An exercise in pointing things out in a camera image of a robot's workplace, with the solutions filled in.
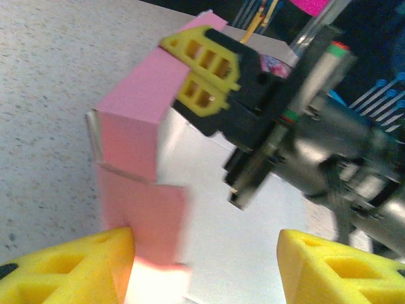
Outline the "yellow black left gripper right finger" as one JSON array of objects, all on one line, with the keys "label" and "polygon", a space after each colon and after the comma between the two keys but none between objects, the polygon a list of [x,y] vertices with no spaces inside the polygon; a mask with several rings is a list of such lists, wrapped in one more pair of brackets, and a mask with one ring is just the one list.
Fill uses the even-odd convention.
[{"label": "yellow black left gripper right finger", "polygon": [[287,303],[404,303],[404,264],[301,231],[280,231]]}]

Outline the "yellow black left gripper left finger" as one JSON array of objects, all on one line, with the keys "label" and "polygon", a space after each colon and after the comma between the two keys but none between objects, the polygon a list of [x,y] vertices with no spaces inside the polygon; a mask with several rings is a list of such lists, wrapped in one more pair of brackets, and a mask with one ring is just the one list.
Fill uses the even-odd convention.
[{"label": "yellow black left gripper left finger", "polygon": [[1,303],[124,303],[130,228],[92,234],[1,264]]}]

